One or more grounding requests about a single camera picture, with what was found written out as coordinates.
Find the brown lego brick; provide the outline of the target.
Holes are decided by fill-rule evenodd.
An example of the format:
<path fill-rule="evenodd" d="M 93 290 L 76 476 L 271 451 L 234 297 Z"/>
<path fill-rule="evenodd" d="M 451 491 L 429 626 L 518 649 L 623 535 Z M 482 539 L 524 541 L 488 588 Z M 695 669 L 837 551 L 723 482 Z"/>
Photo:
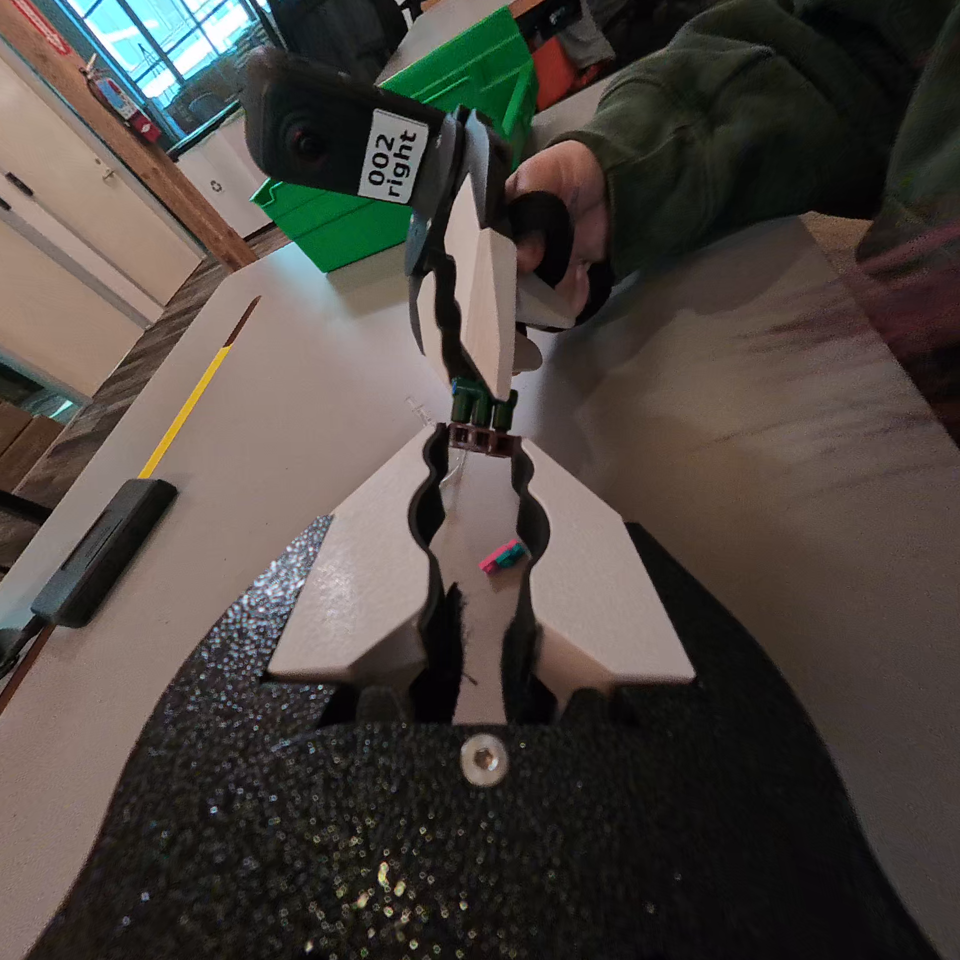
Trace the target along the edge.
<path fill-rule="evenodd" d="M 453 450 L 501 459 L 512 458 L 521 439 L 486 426 L 459 422 L 450 423 L 448 438 L 449 446 Z"/>

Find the cardboard boxes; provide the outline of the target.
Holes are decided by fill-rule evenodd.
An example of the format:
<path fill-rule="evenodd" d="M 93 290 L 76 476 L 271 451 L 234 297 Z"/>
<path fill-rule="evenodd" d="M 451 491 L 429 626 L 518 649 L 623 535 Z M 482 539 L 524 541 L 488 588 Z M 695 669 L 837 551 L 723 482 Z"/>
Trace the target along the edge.
<path fill-rule="evenodd" d="M 1 490 L 13 493 L 63 432 L 65 426 L 45 415 L 32 415 L 1 402 Z"/>

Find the green plastic bin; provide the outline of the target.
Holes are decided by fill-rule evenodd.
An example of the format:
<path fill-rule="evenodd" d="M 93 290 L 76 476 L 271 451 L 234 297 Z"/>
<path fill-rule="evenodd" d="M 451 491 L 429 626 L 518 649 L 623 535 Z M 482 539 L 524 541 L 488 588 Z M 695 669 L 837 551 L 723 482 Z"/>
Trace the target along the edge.
<path fill-rule="evenodd" d="M 483 114 L 516 159 L 530 135 L 539 93 L 533 55 L 507 6 L 377 84 L 445 113 L 462 106 Z"/>
<path fill-rule="evenodd" d="M 250 202 L 319 270 L 329 273 L 401 244 L 412 209 L 266 177 Z"/>

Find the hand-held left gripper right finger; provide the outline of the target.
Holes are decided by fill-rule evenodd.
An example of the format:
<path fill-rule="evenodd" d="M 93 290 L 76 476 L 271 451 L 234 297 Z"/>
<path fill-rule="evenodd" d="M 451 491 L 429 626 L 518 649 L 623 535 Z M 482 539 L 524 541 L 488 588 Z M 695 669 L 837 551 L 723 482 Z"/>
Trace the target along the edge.
<path fill-rule="evenodd" d="M 534 441 L 511 464 L 530 558 L 517 614 L 521 676 L 552 694 L 688 685 L 694 667 L 621 515 Z"/>

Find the yellow tape strip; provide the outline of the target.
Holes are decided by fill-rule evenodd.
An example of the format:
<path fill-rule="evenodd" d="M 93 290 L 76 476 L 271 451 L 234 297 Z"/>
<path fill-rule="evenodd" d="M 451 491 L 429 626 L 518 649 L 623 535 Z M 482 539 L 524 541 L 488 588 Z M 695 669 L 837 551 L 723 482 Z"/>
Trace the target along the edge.
<path fill-rule="evenodd" d="M 149 459 L 140 469 L 139 473 L 137 474 L 137 479 L 146 481 L 153 478 L 155 471 L 161 464 L 168 450 L 173 445 L 178 434 L 184 428 L 187 420 L 199 403 L 204 392 L 210 386 L 211 381 L 216 376 L 226 358 L 229 356 L 231 349 L 231 344 L 225 344 L 216 352 L 213 359 L 210 361 L 203 374 L 198 379 L 196 385 L 188 394 L 186 400 L 182 403 L 158 444 L 151 452 Z"/>

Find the person's right forearm green sleeve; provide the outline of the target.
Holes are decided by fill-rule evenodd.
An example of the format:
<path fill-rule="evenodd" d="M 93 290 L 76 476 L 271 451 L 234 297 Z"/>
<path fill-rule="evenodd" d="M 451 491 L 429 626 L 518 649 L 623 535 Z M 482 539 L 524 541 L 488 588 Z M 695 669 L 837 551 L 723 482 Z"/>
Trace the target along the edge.
<path fill-rule="evenodd" d="M 876 217 L 954 7 L 722 2 L 629 66 L 568 134 L 604 174 L 615 280 L 769 220 Z"/>

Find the person's right hand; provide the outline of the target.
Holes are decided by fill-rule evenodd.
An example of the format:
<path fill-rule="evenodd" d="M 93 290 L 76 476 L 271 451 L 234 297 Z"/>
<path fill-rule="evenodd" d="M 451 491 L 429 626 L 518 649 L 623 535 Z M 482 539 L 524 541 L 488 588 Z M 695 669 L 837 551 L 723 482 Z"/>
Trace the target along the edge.
<path fill-rule="evenodd" d="M 605 175 L 587 146 L 563 140 L 519 165 L 507 180 L 505 201 L 538 191 L 562 200 L 571 219 L 571 255 L 556 291 L 579 314 L 591 294 L 590 269 L 609 254 L 611 214 Z"/>

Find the red wall sign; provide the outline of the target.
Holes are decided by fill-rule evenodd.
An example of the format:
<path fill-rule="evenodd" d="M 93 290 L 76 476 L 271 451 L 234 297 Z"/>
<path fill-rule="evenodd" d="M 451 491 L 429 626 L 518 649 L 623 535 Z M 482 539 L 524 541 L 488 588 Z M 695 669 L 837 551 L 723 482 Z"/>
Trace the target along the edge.
<path fill-rule="evenodd" d="M 64 37 L 32 1 L 8 1 L 6 3 L 30 24 L 30 28 L 41 36 L 56 54 L 63 57 L 73 55 L 74 52 Z"/>

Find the dark green lego piece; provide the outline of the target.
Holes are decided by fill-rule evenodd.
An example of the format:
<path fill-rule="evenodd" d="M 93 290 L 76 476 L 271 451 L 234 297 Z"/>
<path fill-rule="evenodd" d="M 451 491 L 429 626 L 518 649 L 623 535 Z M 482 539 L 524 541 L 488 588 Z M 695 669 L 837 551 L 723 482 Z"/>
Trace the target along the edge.
<path fill-rule="evenodd" d="M 451 423 L 499 433 L 510 431 L 519 400 L 517 390 L 510 390 L 507 399 L 499 400 L 480 381 L 461 376 L 452 380 L 451 396 Z"/>

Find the white cabinet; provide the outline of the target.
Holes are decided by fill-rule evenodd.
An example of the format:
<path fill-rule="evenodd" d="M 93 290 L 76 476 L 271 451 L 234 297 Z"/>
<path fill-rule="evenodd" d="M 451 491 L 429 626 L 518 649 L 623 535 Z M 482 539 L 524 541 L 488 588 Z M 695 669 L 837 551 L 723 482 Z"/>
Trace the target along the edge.
<path fill-rule="evenodd" d="M 1 157 L 30 238 L 141 328 L 161 318 L 199 244 L 5 41 Z"/>

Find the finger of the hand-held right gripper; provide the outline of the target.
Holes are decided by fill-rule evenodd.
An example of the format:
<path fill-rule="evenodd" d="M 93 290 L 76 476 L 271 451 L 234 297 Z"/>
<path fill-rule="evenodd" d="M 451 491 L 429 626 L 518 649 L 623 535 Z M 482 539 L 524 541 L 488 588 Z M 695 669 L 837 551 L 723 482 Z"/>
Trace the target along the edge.
<path fill-rule="evenodd" d="M 517 245 L 492 227 L 481 227 L 471 178 L 453 200 L 443 245 L 455 267 L 462 349 L 489 393 L 507 400 L 517 333 Z"/>
<path fill-rule="evenodd" d="M 411 320 L 416 320 L 421 353 L 441 382 L 453 384 L 470 373 L 463 351 L 460 315 L 453 296 L 439 290 L 436 271 L 419 283 L 411 301 Z"/>

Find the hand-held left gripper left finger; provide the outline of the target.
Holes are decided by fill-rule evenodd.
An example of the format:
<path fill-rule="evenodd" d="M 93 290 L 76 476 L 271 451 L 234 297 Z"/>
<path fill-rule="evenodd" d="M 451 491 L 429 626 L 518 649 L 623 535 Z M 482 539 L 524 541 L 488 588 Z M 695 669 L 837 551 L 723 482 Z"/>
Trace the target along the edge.
<path fill-rule="evenodd" d="M 410 685 L 442 602 L 430 546 L 445 518 L 449 426 L 425 427 L 333 511 L 273 651 L 288 682 Z"/>

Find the wooden pillar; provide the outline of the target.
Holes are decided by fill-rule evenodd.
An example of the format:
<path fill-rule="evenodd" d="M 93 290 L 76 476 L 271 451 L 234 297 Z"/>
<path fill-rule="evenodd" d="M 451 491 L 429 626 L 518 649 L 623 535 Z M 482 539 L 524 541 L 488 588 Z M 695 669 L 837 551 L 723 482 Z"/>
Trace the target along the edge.
<path fill-rule="evenodd" d="M 81 74 L 86 63 L 79 55 L 57 54 L 7 2 L 1 3 L 4 42 L 210 255 L 231 272 L 255 264 L 256 252 L 219 216 L 166 152 L 158 145 L 142 142 L 91 95 Z"/>

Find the white recycling bin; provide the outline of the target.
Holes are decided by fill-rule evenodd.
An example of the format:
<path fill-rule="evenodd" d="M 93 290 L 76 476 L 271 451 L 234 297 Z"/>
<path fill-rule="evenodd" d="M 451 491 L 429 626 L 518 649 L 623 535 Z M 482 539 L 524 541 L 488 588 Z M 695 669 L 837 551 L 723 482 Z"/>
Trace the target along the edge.
<path fill-rule="evenodd" d="M 247 238 L 273 224 L 253 200 L 267 177 L 251 158 L 241 116 L 210 132 L 175 163 L 236 234 Z"/>

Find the black rectangular device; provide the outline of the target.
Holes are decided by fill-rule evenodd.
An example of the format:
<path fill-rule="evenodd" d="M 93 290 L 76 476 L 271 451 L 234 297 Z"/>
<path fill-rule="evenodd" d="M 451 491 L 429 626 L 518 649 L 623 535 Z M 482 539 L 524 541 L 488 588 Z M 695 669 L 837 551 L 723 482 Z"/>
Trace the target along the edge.
<path fill-rule="evenodd" d="M 177 496 L 162 479 L 126 480 L 36 596 L 32 617 L 87 626 Z"/>

